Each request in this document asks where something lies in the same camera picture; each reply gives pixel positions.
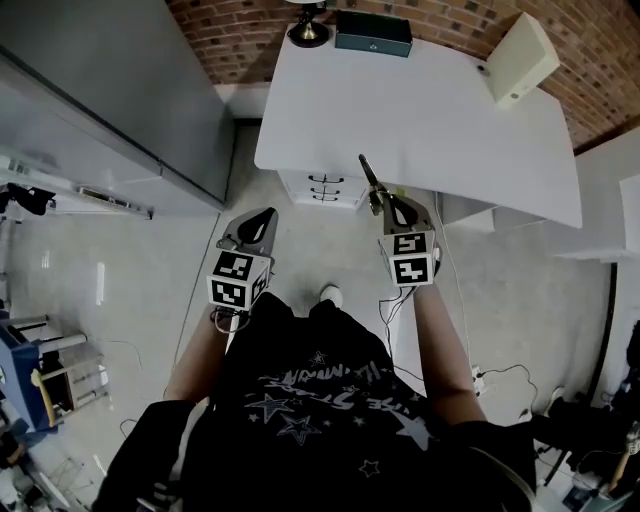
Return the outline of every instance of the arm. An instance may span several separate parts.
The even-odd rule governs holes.
[[[165,400],[199,402],[208,397],[218,383],[229,335],[220,332],[211,321],[214,310],[215,306],[209,305],[203,311],[189,345],[171,374]],[[231,321],[221,319],[219,323],[228,330]]]
[[[450,425],[486,421],[440,291],[435,285],[420,286],[413,297],[424,386],[434,411]]]

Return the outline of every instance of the desk drawer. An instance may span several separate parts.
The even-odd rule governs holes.
[[[327,194],[306,194],[300,193],[291,196],[294,203],[314,204],[330,208],[350,208],[357,209],[360,206],[360,199],[355,197],[327,195]]]
[[[325,194],[360,199],[367,191],[367,182],[331,174],[309,174],[280,171],[280,178],[291,194]]]

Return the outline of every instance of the brick wall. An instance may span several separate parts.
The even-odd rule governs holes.
[[[284,0],[168,0],[211,80],[271,81],[287,24]],[[575,148],[640,124],[640,17],[627,0],[329,0],[407,18],[413,36],[486,58],[525,11],[553,41],[562,66],[542,88],[562,103]],[[324,18],[331,23],[333,12]]]

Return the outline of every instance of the wire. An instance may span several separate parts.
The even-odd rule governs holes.
[[[547,466],[549,466],[550,468],[553,467],[553,464],[551,464],[550,462],[547,462],[546,460],[543,460],[541,457],[538,457],[538,460],[540,462],[542,462],[543,464],[546,464]],[[587,482],[585,482],[582,478],[580,478],[579,476],[576,476],[576,473],[574,473],[573,475],[570,475],[569,473],[566,473],[565,471],[560,471],[558,470],[558,473],[562,473],[564,476],[568,476],[569,478],[571,478],[571,484],[573,485],[575,480],[578,480],[582,485],[584,485],[585,487],[588,487],[589,489],[591,489],[592,491],[597,491],[598,489],[595,487],[592,487],[591,485],[589,485]]]
[[[234,330],[225,330],[222,327],[220,327],[220,325],[218,324],[218,315],[223,316],[225,318],[233,318],[234,316],[237,316],[238,318],[242,318],[244,312],[241,311],[234,311],[231,314],[226,314],[224,311],[221,311],[220,309],[216,309],[215,311],[213,311],[211,313],[211,315],[209,316],[209,318],[211,320],[213,320],[213,323],[216,326],[216,329],[218,329],[220,332],[224,333],[224,334],[235,334],[236,332],[240,332],[242,329],[246,328],[249,323],[251,322],[251,316],[249,314],[246,314],[246,322],[240,326],[238,326],[236,329]]]
[[[449,248],[449,241],[447,240],[447,231],[444,228],[444,223],[442,222],[442,218],[440,217],[440,210],[438,210],[438,192],[436,192],[435,199],[435,207],[436,207],[436,216],[438,217],[438,221],[440,222],[440,229],[442,230],[442,238],[444,239],[444,245],[447,248],[447,252],[449,253],[449,259],[451,260],[451,267],[453,268],[453,275],[456,278],[456,287],[458,288],[458,295],[460,296],[460,309],[462,310],[462,324],[464,325],[464,337],[467,342],[467,357],[469,358],[469,367],[471,367],[471,342],[469,341],[469,329],[467,328],[467,315],[464,309],[464,299],[462,298],[462,290],[460,289],[460,279],[458,278],[458,269],[456,268],[456,264],[453,261],[453,254],[451,254],[451,249]]]
[[[180,328],[180,335],[178,336],[178,345],[176,346],[175,354],[173,354],[173,365],[171,366],[171,372],[175,370],[176,364],[178,362],[178,352],[180,351],[180,344],[182,343],[182,335],[184,334],[184,328],[187,325],[187,317],[189,316],[189,310],[191,309],[193,296],[196,293],[196,288],[198,287],[198,280],[200,279],[200,272],[202,272],[202,267],[204,266],[205,259],[207,258],[207,253],[209,252],[209,247],[211,246],[211,240],[213,240],[213,234],[216,231],[216,227],[218,226],[219,221],[220,221],[220,215],[218,215],[218,218],[216,219],[216,222],[213,225],[213,229],[211,230],[211,234],[209,235],[209,240],[207,241],[207,246],[204,250],[204,254],[202,255],[202,261],[200,262],[200,266],[198,267],[198,272],[196,273],[196,282],[193,283],[193,289],[191,290],[191,296],[189,297],[189,303],[187,304],[187,311],[184,314],[184,320],[182,321],[182,327]]]
[[[393,299],[384,299],[384,300],[378,301],[378,314],[380,315],[380,320],[382,320],[382,323],[384,324],[384,335],[385,335],[385,339],[387,340],[387,345],[389,346],[389,357],[391,358],[392,363],[393,363],[393,353],[391,352],[391,331],[389,330],[389,324],[385,321],[384,317],[382,316],[382,303],[395,302],[396,300],[400,299],[400,297],[402,297],[402,292],[403,290],[401,288],[400,293],[398,294],[397,297]]]
[[[122,432],[122,435],[124,436],[124,438],[126,439],[127,437],[129,437],[127,434],[124,433],[124,430],[122,429],[122,427],[124,426],[125,423],[127,423],[128,421],[133,421],[134,423],[138,423],[138,420],[132,420],[131,418],[127,418],[126,420],[123,420],[122,422],[120,422],[120,432]]]
[[[564,471],[560,471],[559,469],[557,470],[558,473],[562,473],[565,476],[568,476],[571,478],[571,483],[573,485],[575,485],[575,482],[578,481],[580,482],[582,485],[584,485],[585,487],[588,487],[589,489],[591,489],[592,491],[597,491],[599,490],[598,488],[592,487],[591,485],[589,485],[587,482],[585,482],[585,480],[583,478],[581,478],[580,475],[580,465],[585,461],[585,459],[591,455],[592,453],[610,453],[612,455],[618,455],[624,452],[611,452],[609,450],[591,450],[590,452],[587,452],[585,454],[584,457],[582,457],[582,459],[580,459],[580,462],[578,462],[578,464],[576,465],[576,470],[573,473],[573,475],[570,475],[569,473],[565,473]],[[546,464],[547,466],[553,468],[555,465],[551,464],[550,462],[547,462],[546,460],[543,460],[542,457],[540,457],[539,455],[537,456],[537,459],[542,462],[543,464]]]
[[[411,297],[415,293],[417,289],[418,289],[417,286],[412,286],[409,289],[409,292],[407,293],[407,295],[402,300],[400,300],[400,302],[393,305],[393,307],[391,308],[391,311],[389,312],[389,317],[386,320],[382,316],[382,303],[397,301],[398,299],[400,299],[400,297],[402,297],[402,294],[404,293],[404,289],[400,289],[400,295],[398,295],[395,299],[386,299],[386,300],[378,301],[378,313],[380,313],[380,318],[382,319],[382,323],[384,324],[384,333],[385,333],[385,338],[387,340],[387,346],[389,347],[389,357],[391,359],[392,365],[394,364],[393,364],[393,351],[391,350],[391,329],[389,328],[389,324],[393,322],[393,319],[396,317],[396,314],[398,313],[398,311],[400,311],[400,308],[402,307],[402,305],[407,301],[409,297]]]
[[[400,371],[403,371],[405,373],[408,373],[409,375],[411,375],[414,379],[418,379],[420,382],[424,382],[424,379],[421,379],[420,377],[418,377],[415,373],[411,373],[409,370],[405,370],[404,368],[400,368],[397,365],[393,365],[394,368],[397,368]]]
[[[484,377],[487,373],[506,373],[509,370],[513,370],[514,368],[522,368],[525,372],[527,372],[527,382],[531,384],[531,386],[535,390],[535,394],[533,395],[533,400],[531,400],[531,406],[529,407],[529,410],[533,412],[533,405],[535,404],[538,398],[538,386],[536,386],[531,380],[531,372],[529,371],[529,368],[527,368],[525,365],[514,364],[513,366],[509,366],[509,368],[505,368],[504,370],[487,370],[482,373],[479,373],[478,377]]]

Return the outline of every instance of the black and white marker cube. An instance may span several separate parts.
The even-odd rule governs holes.
[[[271,259],[236,251],[214,249],[216,265],[207,276],[209,302],[249,311],[269,284]]]
[[[399,287],[433,283],[434,231],[385,235],[378,240],[393,284]]]

